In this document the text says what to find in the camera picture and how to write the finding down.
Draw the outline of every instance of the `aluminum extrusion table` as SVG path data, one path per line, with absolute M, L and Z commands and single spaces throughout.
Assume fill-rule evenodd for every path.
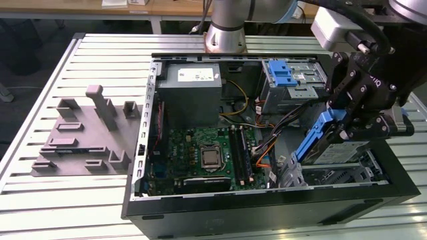
M 143 103 L 151 54 L 204 51 L 190 35 L 76 34 L 0 162 L 2 239 L 146 239 L 120 219 L 126 175 L 32 177 L 59 113 L 62 97 L 80 105 L 90 84 L 104 86 L 115 105 Z M 248 36 L 250 53 L 327 53 L 311 37 Z M 345 225 L 303 227 L 207 236 L 199 239 L 427 239 L 427 109 L 413 94 L 405 106 L 415 125 L 413 137 L 389 141 L 422 195 L 383 207 Z

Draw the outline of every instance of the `table leg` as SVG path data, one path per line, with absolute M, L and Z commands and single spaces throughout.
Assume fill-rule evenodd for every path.
M 162 17 L 151 16 L 150 21 L 151 21 L 152 34 L 162 34 L 162 26 L 160 26 Z

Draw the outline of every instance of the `green circuit board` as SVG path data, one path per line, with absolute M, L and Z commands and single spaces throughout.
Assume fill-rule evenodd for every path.
M 244 128 L 246 144 L 248 149 L 256 145 L 252 128 Z M 220 152 L 220 167 L 206 169 L 202 154 L 204 149 L 216 148 Z M 231 191 L 266 188 L 262 169 L 254 169 L 254 182 L 240 185 L 235 179 L 235 166 L 230 143 L 228 128 L 191 128 L 172 129 L 168 134 L 167 161 L 154 164 L 151 186 L 154 195 L 174 195 L 176 179 L 195 177 L 231 178 Z

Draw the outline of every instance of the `yellow wire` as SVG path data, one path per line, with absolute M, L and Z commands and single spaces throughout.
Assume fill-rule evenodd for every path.
M 244 103 L 244 107 L 239 111 L 220 113 L 219 115 L 222 115 L 222 116 L 230 116 L 230 115 L 236 115 L 239 113 L 243 113 L 247 110 L 247 107 L 250 104 L 247 93 L 246 93 L 246 91 L 243 91 L 242 87 L 231 80 L 227 80 L 227 82 L 231 82 L 238 87 L 238 89 L 240 90 L 240 92 L 244 95 L 244 102 L 246 103 Z

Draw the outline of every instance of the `motherboard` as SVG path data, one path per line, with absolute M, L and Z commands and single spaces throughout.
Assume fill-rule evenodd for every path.
M 167 155 L 151 163 L 152 196 L 264 189 L 251 127 L 171 129 Z

